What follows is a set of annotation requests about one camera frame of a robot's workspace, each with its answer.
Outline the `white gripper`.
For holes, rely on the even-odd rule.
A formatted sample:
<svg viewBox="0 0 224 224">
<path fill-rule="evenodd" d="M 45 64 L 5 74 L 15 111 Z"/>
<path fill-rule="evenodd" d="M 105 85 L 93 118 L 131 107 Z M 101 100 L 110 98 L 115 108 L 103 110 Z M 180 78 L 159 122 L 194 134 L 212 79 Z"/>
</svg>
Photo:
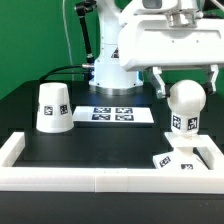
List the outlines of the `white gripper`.
<svg viewBox="0 0 224 224">
<path fill-rule="evenodd" d="M 164 15 L 136 16 L 118 37 L 120 65 L 126 71 L 153 67 L 150 81 L 158 99 L 170 96 L 160 67 L 203 66 L 203 88 L 216 93 L 219 66 L 224 64 L 224 20 L 201 19 L 196 28 L 171 28 Z"/>
</svg>

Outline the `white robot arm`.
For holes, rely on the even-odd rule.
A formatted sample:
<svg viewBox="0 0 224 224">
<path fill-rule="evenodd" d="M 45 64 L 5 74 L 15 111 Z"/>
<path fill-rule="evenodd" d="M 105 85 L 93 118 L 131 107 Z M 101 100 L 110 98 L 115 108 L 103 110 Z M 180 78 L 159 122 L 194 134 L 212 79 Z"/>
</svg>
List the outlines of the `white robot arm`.
<svg viewBox="0 0 224 224">
<path fill-rule="evenodd" d="M 132 0 L 124 9 L 115 0 L 96 1 L 100 54 L 92 89 L 126 95 L 143 85 L 138 73 L 149 70 L 157 96 L 167 98 L 164 70 L 205 68 L 205 87 L 216 92 L 224 67 L 224 18 L 207 18 L 205 0 Z"/>
</svg>

